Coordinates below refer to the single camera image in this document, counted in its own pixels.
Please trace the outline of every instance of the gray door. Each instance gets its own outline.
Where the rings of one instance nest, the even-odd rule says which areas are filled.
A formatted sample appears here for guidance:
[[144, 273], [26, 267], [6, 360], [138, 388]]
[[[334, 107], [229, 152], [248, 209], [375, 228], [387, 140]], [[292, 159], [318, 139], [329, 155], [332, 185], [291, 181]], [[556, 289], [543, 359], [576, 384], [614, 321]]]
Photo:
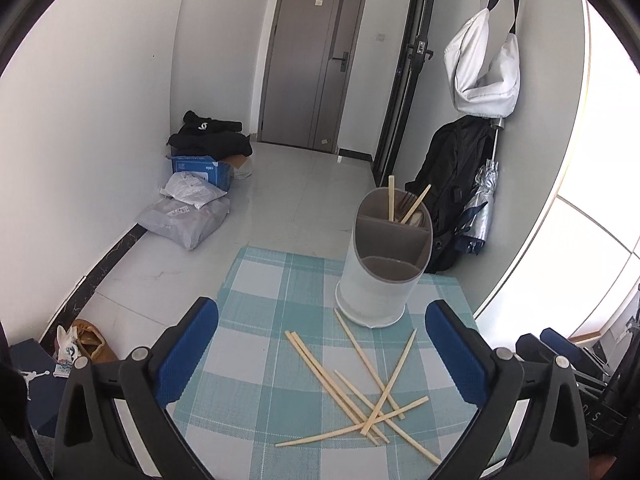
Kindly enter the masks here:
[[261, 140], [334, 149], [362, 1], [281, 1]]

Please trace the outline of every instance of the green and white plaid tablecloth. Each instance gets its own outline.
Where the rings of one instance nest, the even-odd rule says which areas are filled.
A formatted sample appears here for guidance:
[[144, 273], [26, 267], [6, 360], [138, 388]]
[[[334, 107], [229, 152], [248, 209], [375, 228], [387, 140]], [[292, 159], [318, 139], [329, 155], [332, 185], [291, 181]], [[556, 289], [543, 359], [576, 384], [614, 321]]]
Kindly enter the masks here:
[[[385, 424], [379, 427], [391, 443], [381, 441], [379, 447], [357, 432], [304, 446], [274, 446], [352, 424], [322, 391], [285, 330], [297, 332], [326, 370], [343, 373], [374, 404], [380, 398], [333, 312], [343, 264], [251, 247], [239, 252], [218, 295], [218, 330], [173, 414], [216, 480], [426, 479], [435, 470]], [[436, 299], [446, 300], [467, 326], [476, 326], [458, 282], [430, 275], [420, 279], [393, 326], [370, 330], [347, 323], [385, 383], [417, 329], [392, 395], [401, 406], [424, 395], [430, 401], [396, 422], [443, 458], [475, 407], [462, 400], [427, 337], [424, 311]], [[391, 408], [385, 403], [384, 410]], [[495, 458], [504, 458], [509, 448], [506, 434]]]

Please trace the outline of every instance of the blue gripper pad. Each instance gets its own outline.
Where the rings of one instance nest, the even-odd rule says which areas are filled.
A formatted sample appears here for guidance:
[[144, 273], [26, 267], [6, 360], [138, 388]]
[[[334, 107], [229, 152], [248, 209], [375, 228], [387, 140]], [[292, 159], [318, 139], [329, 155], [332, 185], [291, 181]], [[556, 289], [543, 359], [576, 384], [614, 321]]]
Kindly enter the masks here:
[[424, 323], [429, 338], [462, 398], [478, 408], [484, 406], [489, 396], [488, 371], [458, 332], [469, 329], [460, 321], [460, 326], [455, 327], [451, 320], [447, 319], [437, 301], [427, 307]]
[[542, 331], [540, 341], [549, 346], [558, 355], [565, 356], [573, 365], [577, 365], [584, 357], [580, 348], [552, 328], [545, 328]]
[[218, 306], [207, 298], [158, 368], [156, 400], [163, 409], [180, 399], [217, 327]]

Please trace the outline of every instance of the umbrella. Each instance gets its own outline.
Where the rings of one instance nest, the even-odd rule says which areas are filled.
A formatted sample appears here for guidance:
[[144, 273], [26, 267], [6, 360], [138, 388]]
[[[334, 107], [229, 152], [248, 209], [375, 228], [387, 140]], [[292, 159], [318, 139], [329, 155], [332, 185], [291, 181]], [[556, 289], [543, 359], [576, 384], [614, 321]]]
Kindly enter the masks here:
[[495, 129], [494, 154], [476, 174], [476, 190], [467, 202], [460, 216], [456, 231], [456, 250], [466, 254], [479, 254], [489, 236], [494, 212], [494, 193], [498, 184], [498, 161], [495, 149], [498, 145], [498, 131], [503, 129], [504, 120], [492, 123]]

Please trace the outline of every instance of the baseboard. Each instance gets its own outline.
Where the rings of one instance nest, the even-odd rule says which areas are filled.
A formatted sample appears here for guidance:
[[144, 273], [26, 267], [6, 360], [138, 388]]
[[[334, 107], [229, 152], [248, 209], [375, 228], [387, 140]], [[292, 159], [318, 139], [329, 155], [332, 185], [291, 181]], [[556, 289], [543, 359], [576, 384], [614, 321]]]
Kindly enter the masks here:
[[60, 308], [56, 317], [51, 321], [47, 330], [40, 338], [40, 346], [42, 346], [49, 355], [54, 352], [54, 342], [56, 340], [56, 330], [62, 325], [65, 330], [69, 330], [71, 324], [80, 314], [81, 310], [87, 304], [89, 299], [95, 292], [107, 274], [116, 266], [116, 264], [127, 254], [130, 248], [142, 238], [146, 233], [146, 229], [140, 224], [136, 224], [127, 234], [125, 234], [118, 243], [116, 243], [106, 256], [91, 269], [84, 277], [84, 280], [76, 287], [66, 303]]
[[346, 156], [347, 158], [356, 158], [357, 160], [373, 162], [373, 157], [369, 153], [352, 152], [351, 150], [345, 150], [343, 148], [338, 150], [338, 156]]

